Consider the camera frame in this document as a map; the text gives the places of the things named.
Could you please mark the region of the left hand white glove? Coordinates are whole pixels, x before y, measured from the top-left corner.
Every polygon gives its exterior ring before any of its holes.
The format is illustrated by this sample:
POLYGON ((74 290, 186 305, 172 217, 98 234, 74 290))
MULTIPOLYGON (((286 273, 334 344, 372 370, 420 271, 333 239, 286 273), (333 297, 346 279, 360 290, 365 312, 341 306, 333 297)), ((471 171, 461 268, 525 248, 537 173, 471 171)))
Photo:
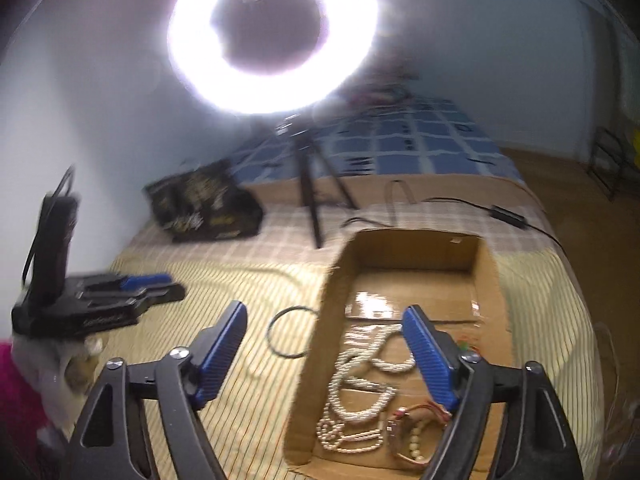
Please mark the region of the left hand white glove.
POLYGON ((73 432, 96 379, 107 336, 34 339, 12 336, 12 361, 40 395, 49 422, 66 437, 73 432))

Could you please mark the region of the magenta sleeve forearm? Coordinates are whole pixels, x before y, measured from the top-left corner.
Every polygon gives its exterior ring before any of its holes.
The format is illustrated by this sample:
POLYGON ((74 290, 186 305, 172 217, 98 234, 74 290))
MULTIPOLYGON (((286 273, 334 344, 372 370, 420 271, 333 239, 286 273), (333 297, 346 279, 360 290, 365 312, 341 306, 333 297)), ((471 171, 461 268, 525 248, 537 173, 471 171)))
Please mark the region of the magenta sleeve forearm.
POLYGON ((48 420, 40 396, 24 381, 11 356, 11 345, 1 343, 1 478, 56 479, 58 464, 51 457, 48 420))

